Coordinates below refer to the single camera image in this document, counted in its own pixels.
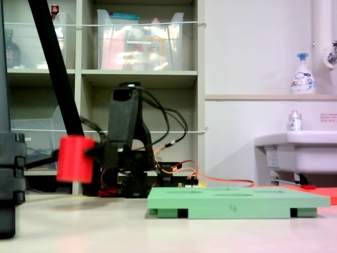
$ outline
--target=faucet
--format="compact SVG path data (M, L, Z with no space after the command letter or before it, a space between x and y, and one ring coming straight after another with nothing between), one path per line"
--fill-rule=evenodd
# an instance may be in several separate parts
M332 46L334 47L334 52L328 55L328 62L334 65L337 64L337 41L333 41Z

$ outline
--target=black bottle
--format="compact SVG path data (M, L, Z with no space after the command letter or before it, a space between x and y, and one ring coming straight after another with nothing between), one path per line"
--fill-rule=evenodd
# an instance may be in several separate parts
M5 44L6 44L6 60L7 67L19 67L20 66L20 49L13 43L13 30L5 29Z

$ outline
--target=soap bottle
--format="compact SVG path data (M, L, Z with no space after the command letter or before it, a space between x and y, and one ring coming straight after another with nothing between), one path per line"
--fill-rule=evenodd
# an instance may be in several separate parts
M315 94L316 82L309 70L305 58L308 57L307 53L300 53L297 55L300 58L300 66L295 72L290 91L293 94Z

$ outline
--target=white sink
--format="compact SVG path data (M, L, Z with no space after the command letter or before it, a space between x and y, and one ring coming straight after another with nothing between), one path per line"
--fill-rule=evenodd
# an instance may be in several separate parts
M273 170L337 173L337 131L290 131L258 137L254 144L266 150Z

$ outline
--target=orange wire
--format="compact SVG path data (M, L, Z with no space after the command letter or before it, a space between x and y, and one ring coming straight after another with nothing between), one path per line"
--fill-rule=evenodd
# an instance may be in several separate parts
M164 171L164 172L167 173L167 174L174 174L174 173L180 172L180 171L182 171L182 170L193 170L194 173L196 173L196 170L195 170L194 168L192 168L192 167L181 168L181 169L178 169L178 170L172 171L172 172L166 171L166 170L164 170L164 169L162 168L162 171Z
M193 161L193 160L186 160L186 161L183 161L183 162L181 162L181 163L188 162L188 161L192 161L192 162L194 162L194 163L197 165L197 170L194 169L194 168L191 168L191 167L187 167L187 168L178 169L178 170L173 171L173 172L166 171L166 170L164 170L163 168L160 167L160 165L159 165L159 163L158 163L158 160L157 160L157 155L156 155L158 152L162 151L163 149L165 149L165 146L161 146L161 147L157 148L156 150L154 150L153 153L154 153L154 159L155 159L155 161L156 161L158 167L159 167L163 172L165 172L165 173L167 173L167 174L174 174L174 173L180 172L180 171L182 171L182 170L193 170L194 172L192 172L191 175L188 176L188 178L191 178L192 175L195 174L196 178L198 178L198 176L202 176L202 177L208 178L208 179L213 180L213 181L218 181L218 182L227 182L227 183L235 183L235 182L236 182L236 183L250 183L250 185L248 185L248 186L246 186L246 187L252 187L252 186L254 186L254 182L253 182L252 180L245 180L245 179L220 179L220 178L212 178L212 177L206 176L206 175L204 175L204 174L200 174L200 173L199 173L199 170L198 170L199 165L198 165L198 163L197 163L196 161Z

